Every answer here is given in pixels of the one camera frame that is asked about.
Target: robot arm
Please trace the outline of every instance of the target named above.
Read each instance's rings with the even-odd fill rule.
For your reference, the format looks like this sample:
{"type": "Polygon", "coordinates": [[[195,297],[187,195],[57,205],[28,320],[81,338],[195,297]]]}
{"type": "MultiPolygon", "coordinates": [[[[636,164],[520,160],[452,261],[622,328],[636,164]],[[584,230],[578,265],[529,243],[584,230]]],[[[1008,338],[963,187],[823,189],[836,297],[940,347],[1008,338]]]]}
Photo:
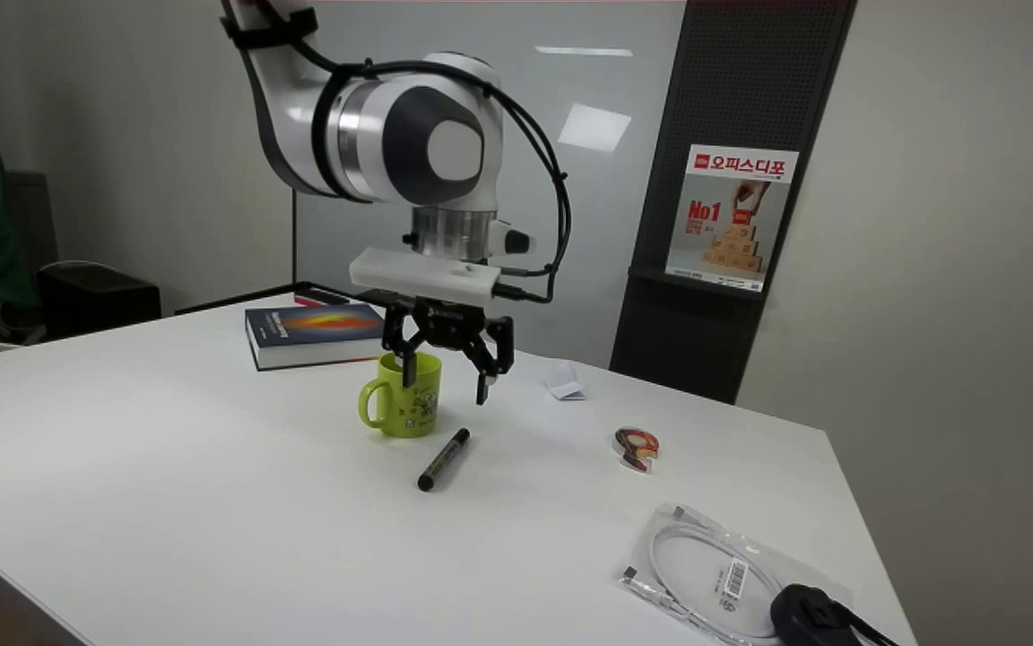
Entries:
{"type": "Polygon", "coordinates": [[[513,323],[488,320],[490,297],[552,303],[567,249],[567,189],[552,145],[530,115],[511,100],[484,60],[430,55],[423,60],[336,64],[315,55],[312,10],[287,0],[221,0],[221,26],[244,55],[270,164],[282,183],[343,203],[414,205],[414,252],[365,249],[353,261],[353,283],[389,303],[383,347],[401,356],[430,341],[460,347],[488,382],[513,365],[513,323]],[[502,113],[525,128],[545,162],[561,203],[557,261],[545,271],[488,265],[497,252],[529,252],[529,239],[505,230],[496,205],[502,113]],[[502,278],[548,278],[548,295],[529,295],[502,278]]]}
{"type": "MultiPolygon", "coordinates": [[[[298,46],[312,10],[221,0],[226,34],[248,60],[270,164],[298,189],[347,203],[496,212],[502,122],[474,87],[446,75],[358,75],[312,69],[298,46]]],[[[496,82],[484,60],[423,57],[496,82]]]]}

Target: wall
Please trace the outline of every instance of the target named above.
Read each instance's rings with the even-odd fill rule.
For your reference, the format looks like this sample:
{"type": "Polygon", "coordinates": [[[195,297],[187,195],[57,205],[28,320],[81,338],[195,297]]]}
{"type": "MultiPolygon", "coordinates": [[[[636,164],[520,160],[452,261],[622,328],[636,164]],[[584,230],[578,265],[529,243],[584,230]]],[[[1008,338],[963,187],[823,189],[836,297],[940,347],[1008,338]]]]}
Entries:
{"type": "Polygon", "coordinates": [[[49,175],[63,260],[169,305],[291,280],[291,197],[216,0],[0,0],[0,146],[49,175]]]}
{"type": "Polygon", "coordinates": [[[1033,644],[1033,5],[862,0],[741,406],[831,432],[921,644],[1033,644]]]}

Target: black marker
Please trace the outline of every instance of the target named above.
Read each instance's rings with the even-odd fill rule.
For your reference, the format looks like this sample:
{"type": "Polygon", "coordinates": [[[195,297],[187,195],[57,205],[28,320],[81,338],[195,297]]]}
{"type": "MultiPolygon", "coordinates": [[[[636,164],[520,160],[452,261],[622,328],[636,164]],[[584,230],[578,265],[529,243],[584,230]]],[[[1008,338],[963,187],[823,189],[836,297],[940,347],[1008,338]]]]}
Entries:
{"type": "Polygon", "coordinates": [[[434,455],[434,465],[416,479],[419,491],[430,491],[440,471],[469,444],[469,432],[457,432],[452,441],[434,455]]]}

